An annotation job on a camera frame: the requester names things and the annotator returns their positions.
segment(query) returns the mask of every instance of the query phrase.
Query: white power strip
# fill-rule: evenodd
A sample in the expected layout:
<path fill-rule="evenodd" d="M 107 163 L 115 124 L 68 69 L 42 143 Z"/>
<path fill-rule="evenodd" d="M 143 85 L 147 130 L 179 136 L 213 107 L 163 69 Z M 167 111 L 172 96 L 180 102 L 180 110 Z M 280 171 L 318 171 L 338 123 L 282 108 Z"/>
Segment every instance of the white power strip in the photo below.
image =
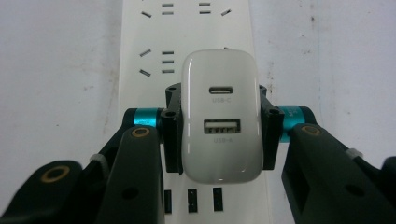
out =
<path fill-rule="evenodd" d="M 241 49 L 254 56 L 248 1 L 125 0 L 120 117 L 131 107 L 165 107 L 165 89 L 180 82 L 184 59 L 200 49 Z M 252 182 L 225 186 L 164 172 L 164 188 L 172 191 L 167 224 L 272 223 L 265 172 Z M 223 211 L 214 211 L 213 188 L 222 188 Z M 197 190 L 196 213 L 189 213 L 188 189 Z"/>

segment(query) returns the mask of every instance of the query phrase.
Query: teal band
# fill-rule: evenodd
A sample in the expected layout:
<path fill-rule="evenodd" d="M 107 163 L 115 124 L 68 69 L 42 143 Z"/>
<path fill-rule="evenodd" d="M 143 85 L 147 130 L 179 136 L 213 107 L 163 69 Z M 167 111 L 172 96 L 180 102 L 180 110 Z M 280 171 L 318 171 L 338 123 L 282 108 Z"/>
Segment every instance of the teal band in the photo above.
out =
<path fill-rule="evenodd" d="M 305 123 L 303 110 L 299 106 L 280 106 L 285 113 L 283 120 L 283 133 L 280 138 L 281 143 L 288 143 L 290 141 L 289 131 L 299 123 Z"/>
<path fill-rule="evenodd" d="M 157 128 L 158 108 L 138 108 L 134 112 L 134 124 Z"/>

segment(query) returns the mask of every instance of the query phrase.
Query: black plastic part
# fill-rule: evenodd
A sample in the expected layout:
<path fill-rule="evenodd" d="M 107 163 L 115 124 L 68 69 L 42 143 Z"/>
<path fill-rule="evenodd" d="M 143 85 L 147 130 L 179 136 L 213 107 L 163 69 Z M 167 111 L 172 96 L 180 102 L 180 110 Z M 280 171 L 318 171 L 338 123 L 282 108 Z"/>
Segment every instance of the black plastic part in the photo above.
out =
<path fill-rule="evenodd" d="M 139 128 L 147 129 L 147 135 L 132 135 Z M 163 170 L 156 129 L 136 126 L 124 133 L 95 223 L 164 223 Z"/>
<path fill-rule="evenodd" d="M 277 147 L 283 131 L 283 111 L 271 105 L 265 97 L 266 89 L 260 86 L 263 170 L 274 170 Z"/>
<path fill-rule="evenodd" d="M 181 113 L 181 85 L 177 83 L 165 90 L 167 108 L 161 113 L 163 148 L 167 173 L 183 174 L 181 161 L 181 137 L 183 114 Z"/>
<path fill-rule="evenodd" d="M 378 186 L 396 210 L 396 157 L 385 160 L 379 173 Z"/>
<path fill-rule="evenodd" d="M 120 141 L 126 130 L 134 126 L 134 113 L 136 108 L 128 109 L 124 113 L 121 127 L 114 133 L 114 135 L 108 140 L 105 146 L 99 151 L 106 157 L 109 169 L 113 167 L 114 160 L 119 149 Z M 102 173 L 102 168 L 98 161 L 91 161 L 88 166 L 84 169 L 86 174 L 87 185 L 91 186 L 98 182 L 101 182 L 104 177 Z"/>
<path fill-rule="evenodd" d="M 297 124 L 290 132 L 282 180 L 297 224 L 396 223 L 391 203 L 318 125 Z"/>
<path fill-rule="evenodd" d="M 75 223 L 85 205 L 82 177 L 75 161 L 42 166 L 18 190 L 0 223 Z"/>
<path fill-rule="evenodd" d="M 318 124 L 315 119 L 315 115 L 309 107 L 299 106 L 301 111 L 303 111 L 305 123 Z"/>

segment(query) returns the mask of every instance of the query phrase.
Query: white surface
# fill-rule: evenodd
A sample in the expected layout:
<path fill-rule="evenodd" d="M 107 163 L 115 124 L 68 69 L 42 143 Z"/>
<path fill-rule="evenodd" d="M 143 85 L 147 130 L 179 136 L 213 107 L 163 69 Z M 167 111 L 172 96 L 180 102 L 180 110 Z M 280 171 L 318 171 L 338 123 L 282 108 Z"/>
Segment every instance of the white surface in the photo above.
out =
<path fill-rule="evenodd" d="M 201 50 L 186 58 L 181 77 L 181 155 L 190 179 L 206 184 L 243 183 L 262 172 L 257 79 L 254 58 L 241 50 Z M 233 93 L 212 94 L 212 87 L 232 87 Z M 206 133 L 206 119 L 239 119 L 240 133 Z"/>
<path fill-rule="evenodd" d="M 270 100 L 310 106 L 377 167 L 395 155 L 396 3 L 250 5 Z M 1 211 L 36 168 L 66 159 L 86 165 L 118 128 L 120 14 L 120 0 L 0 1 Z M 280 181 L 285 155 L 282 145 L 267 174 L 273 221 L 282 224 L 292 223 Z"/>
<path fill-rule="evenodd" d="M 202 2 L 174 0 L 172 7 L 163 7 L 160 2 L 124 0 L 120 53 L 121 114 L 130 107 L 165 107 L 164 90 L 181 81 L 182 65 L 186 57 L 196 50 L 241 49 L 254 55 L 248 1 L 205 1 L 210 6 L 200 6 L 199 3 Z M 229 9 L 231 12 L 222 16 Z M 200 11 L 210 11 L 210 14 L 201 14 Z M 164 51 L 171 51 L 172 54 L 164 55 Z M 173 73 L 164 73 L 163 70 L 172 70 Z M 199 80 L 195 79 L 191 85 L 197 82 Z M 208 168 L 209 164 L 202 166 L 202 173 Z M 166 216 L 168 224 L 254 224 L 257 220 L 263 224 L 271 223 L 265 173 L 249 183 L 221 185 L 224 206 L 227 207 L 223 212 L 214 212 L 212 208 L 210 189 L 215 186 L 186 181 L 184 175 L 166 175 L 163 185 L 165 189 L 172 190 L 173 209 L 180 211 Z M 198 191 L 197 214 L 181 212 L 187 211 L 188 189 Z M 252 195 L 247 189 L 260 191 Z M 238 202 L 243 206 L 227 201 Z"/>

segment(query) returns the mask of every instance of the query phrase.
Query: screw hole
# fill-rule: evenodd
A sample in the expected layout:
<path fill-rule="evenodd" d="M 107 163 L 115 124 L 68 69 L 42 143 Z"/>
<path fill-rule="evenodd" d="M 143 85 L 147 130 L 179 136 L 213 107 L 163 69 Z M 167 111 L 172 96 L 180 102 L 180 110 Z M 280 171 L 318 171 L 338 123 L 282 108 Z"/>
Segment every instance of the screw hole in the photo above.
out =
<path fill-rule="evenodd" d="M 176 114 L 176 113 L 173 112 L 173 111 L 168 111 L 168 112 L 165 113 L 165 115 L 166 115 L 167 117 L 173 117 L 175 114 Z"/>
<path fill-rule="evenodd" d="M 279 110 L 277 110 L 277 109 L 270 109 L 270 114 L 279 114 Z"/>
<path fill-rule="evenodd" d="M 139 190 L 130 187 L 122 192 L 122 198 L 125 200 L 131 200 L 137 197 L 138 194 L 139 194 Z"/>
<path fill-rule="evenodd" d="M 67 176 L 69 172 L 70 168 L 68 166 L 60 165 L 53 167 L 41 176 L 41 182 L 46 184 L 57 182 Z"/>
<path fill-rule="evenodd" d="M 149 134 L 149 129 L 147 128 L 137 128 L 132 131 L 132 135 L 135 137 L 145 137 Z"/>
<path fill-rule="evenodd" d="M 357 197 L 364 196 L 364 190 L 355 185 L 346 185 L 346 190 Z"/>

